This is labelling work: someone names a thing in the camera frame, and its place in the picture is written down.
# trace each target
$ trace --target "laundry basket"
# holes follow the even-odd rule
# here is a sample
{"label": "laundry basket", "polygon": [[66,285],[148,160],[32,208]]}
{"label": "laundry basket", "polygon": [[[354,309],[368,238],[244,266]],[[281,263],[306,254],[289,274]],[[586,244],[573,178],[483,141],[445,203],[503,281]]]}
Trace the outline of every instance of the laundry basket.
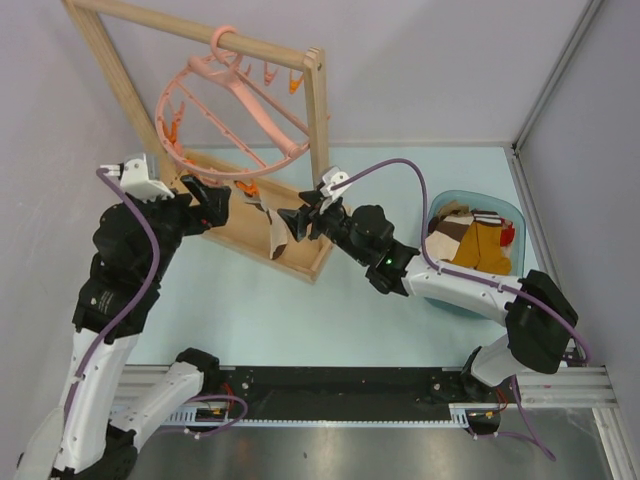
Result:
{"label": "laundry basket", "polygon": [[[447,203],[452,202],[453,200],[457,200],[458,203],[462,205],[469,205],[469,208],[471,210],[478,209],[496,212],[502,218],[506,218],[507,220],[511,220],[513,222],[513,226],[516,229],[516,236],[513,239],[513,249],[511,250],[510,275],[522,277],[522,275],[524,274],[524,246],[527,233],[524,217],[522,216],[522,213],[520,213],[520,210],[511,205],[509,202],[505,202],[504,200],[500,200],[499,198],[490,197],[489,195],[467,192],[465,190],[447,190],[446,192],[442,192],[440,195],[434,198],[433,202],[431,203],[431,208],[429,208],[429,221],[431,221],[431,219],[435,217],[440,208],[444,207]],[[481,317],[481,315],[475,312],[471,312],[464,308],[451,305],[450,303],[442,302],[440,300],[427,299],[427,301],[432,305],[448,310],[451,313],[456,313],[467,317]]]}

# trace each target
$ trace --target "wooden frame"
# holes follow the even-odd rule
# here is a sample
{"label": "wooden frame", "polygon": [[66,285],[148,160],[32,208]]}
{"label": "wooden frame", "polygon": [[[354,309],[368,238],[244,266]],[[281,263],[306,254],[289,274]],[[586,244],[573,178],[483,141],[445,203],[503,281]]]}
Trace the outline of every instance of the wooden frame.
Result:
{"label": "wooden frame", "polygon": [[[109,15],[155,30],[171,33],[196,42],[209,44],[215,28],[191,22],[164,13],[129,5],[118,0],[62,0],[69,16],[84,37],[89,49],[96,58],[111,90],[124,110],[129,122],[140,137],[145,150],[160,158],[162,180],[172,184],[180,172],[176,171],[158,138],[153,122],[149,118],[140,96],[107,34],[100,14]],[[314,183],[320,180],[321,173],[329,167],[329,143],[327,128],[327,83],[324,50],[310,48],[299,52],[279,45],[235,33],[225,33],[220,37],[219,45],[225,50],[241,53],[248,57],[264,60],[283,67],[302,72],[304,76],[305,103],[307,108],[307,126],[311,153],[311,171]],[[208,165],[218,165],[232,171],[233,166],[224,164],[211,156],[191,152],[197,160]],[[259,187],[272,199],[274,207],[291,208],[299,204],[298,191],[289,186],[267,179],[259,179]],[[224,245],[248,254],[280,270],[292,273],[311,283],[315,281],[330,251],[330,242],[291,242],[278,261],[269,259],[268,225],[254,222],[247,217],[255,209],[242,208],[242,202],[232,202],[231,221],[233,228],[223,227],[208,237]],[[247,228],[239,228],[242,222]],[[256,245],[248,237],[266,238],[265,245]]]}

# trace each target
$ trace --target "fabric piece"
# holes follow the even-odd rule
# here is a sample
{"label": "fabric piece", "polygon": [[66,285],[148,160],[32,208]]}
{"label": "fabric piece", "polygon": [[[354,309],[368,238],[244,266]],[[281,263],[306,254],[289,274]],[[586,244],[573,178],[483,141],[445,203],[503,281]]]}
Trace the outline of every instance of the fabric piece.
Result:
{"label": "fabric piece", "polygon": [[456,200],[447,203],[441,207],[435,214],[435,216],[429,220],[427,224],[427,233],[432,234],[438,229],[438,224],[446,217],[450,216],[465,216],[469,214],[469,205],[461,205]]}
{"label": "fabric piece", "polygon": [[451,260],[455,257],[460,241],[464,238],[469,225],[473,223],[473,215],[464,217],[449,215],[436,227],[436,230],[425,240],[427,253],[434,260]]}
{"label": "fabric piece", "polygon": [[511,260],[502,255],[500,250],[500,235],[502,226],[488,226],[477,223],[478,250],[480,261],[476,270],[496,275],[508,275],[511,271]]}
{"label": "fabric piece", "polygon": [[460,246],[451,263],[466,268],[476,268],[480,261],[478,248],[478,224],[473,222],[460,241]]}
{"label": "fabric piece", "polygon": [[500,246],[506,247],[513,243],[516,238],[516,229],[513,226],[513,222],[502,219],[502,232],[500,234]]}
{"label": "fabric piece", "polygon": [[453,212],[461,214],[469,213],[469,205],[462,205],[457,200],[452,200],[446,205],[440,207],[440,210],[436,213],[436,217],[444,218],[451,215]]}
{"label": "fabric piece", "polygon": [[503,257],[511,259],[511,254],[513,253],[513,242],[511,242],[506,247],[500,247],[500,251],[502,252]]}
{"label": "fabric piece", "polygon": [[482,225],[498,226],[502,227],[502,218],[496,212],[491,212],[487,210],[473,210],[473,217],[476,222],[481,223]]}
{"label": "fabric piece", "polygon": [[511,260],[504,256],[500,249],[502,226],[477,221],[475,214],[474,218],[476,221],[469,226],[452,263],[485,273],[508,275],[511,271]]}

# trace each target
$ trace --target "wooden dowel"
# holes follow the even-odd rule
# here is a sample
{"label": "wooden dowel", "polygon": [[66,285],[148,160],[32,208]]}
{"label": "wooden dowel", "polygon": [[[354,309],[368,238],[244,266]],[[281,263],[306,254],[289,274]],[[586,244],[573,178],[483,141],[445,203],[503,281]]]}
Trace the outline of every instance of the wooden dowel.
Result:
{"label": "wooden dowel", "polygon": [[[180,37],[209,44],[211,35],[215,30],[197,22],[191,22],[183,18],[174,17],[165,13],[156,12],[147,8],[129,5],[118,0],[70,0],[76,7],[82,7],[111,17],[127,20],[138,25],[171,33]],[[236,33],[225,33],[218,42],[220,48],[241,53],[269,63],[304,70],[303,52],[290,48],[273,45],[271,43],[245,37]]]}
{"label": "wooden dowel", "polygon": [[304,59],[304,95],[307,105],[309,151],[314,186],[329,168],[329,114],[327,113],[327,67],[324,50],[310,48]]}

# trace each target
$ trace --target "red fabric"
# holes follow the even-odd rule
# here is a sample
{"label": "red fabric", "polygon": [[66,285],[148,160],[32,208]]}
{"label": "red fabric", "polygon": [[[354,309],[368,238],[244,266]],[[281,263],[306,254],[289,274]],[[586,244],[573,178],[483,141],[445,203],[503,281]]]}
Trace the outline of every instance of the red fabric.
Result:
{"label": "red fabric", "polygon": [[516,229],[513,224],[506,224],[504,218],[502,219],[502,233],[500,234],[500,246],[506,247],[513,242],[513,239],[516,238]]}

